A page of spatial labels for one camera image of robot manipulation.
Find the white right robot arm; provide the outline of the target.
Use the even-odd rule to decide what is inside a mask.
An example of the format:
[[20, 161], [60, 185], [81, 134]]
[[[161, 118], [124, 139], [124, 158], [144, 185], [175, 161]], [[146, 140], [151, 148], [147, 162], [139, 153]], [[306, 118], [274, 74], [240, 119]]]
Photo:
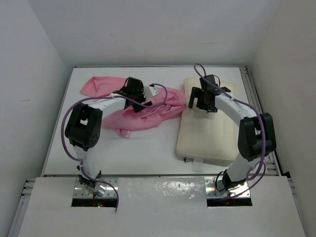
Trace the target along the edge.
[[202, 76], [199, 81], [200, 87], [191, 90], [189, 108], [223, 111], [238, 126], [238, 155], [221, 179], [221, 190], [228, 191], [264, 170], [265, 157], [277, 147], [273, 118], [234, 97], [227, 87], [219, 87], [214, 75]]

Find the cream pillow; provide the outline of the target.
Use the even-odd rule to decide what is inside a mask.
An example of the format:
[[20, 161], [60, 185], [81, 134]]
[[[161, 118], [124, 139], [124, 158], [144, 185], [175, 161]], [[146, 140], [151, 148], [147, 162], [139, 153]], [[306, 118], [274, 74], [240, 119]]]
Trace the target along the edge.
[[176, 154], [230, 165], [238, 154], [237, 131], [237, 125], [221, 110], [209, 113], [199, 109], [196, 98], [193, 107], [182, 112]]

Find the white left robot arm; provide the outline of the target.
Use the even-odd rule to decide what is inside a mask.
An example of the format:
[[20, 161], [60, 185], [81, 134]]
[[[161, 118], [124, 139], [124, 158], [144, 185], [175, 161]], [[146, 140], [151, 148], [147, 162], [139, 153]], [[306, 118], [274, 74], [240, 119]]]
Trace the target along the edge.
[[61, 125], [62, 146], [69, 158], [78, 162], [79, 179], [87, 189], [96, 192], [97, 184], [109, 186], [101, 180], [101, 170], [89, 156], [99, 141], [102, 120], [128, 107], [136, 113], [148, 108], [156, 95], [158, 90], [153, 84], [144, 86], [141, 80], [128, 77], [121, 89], [92, 97], [91, 104], [82, 99], [67, 110]]

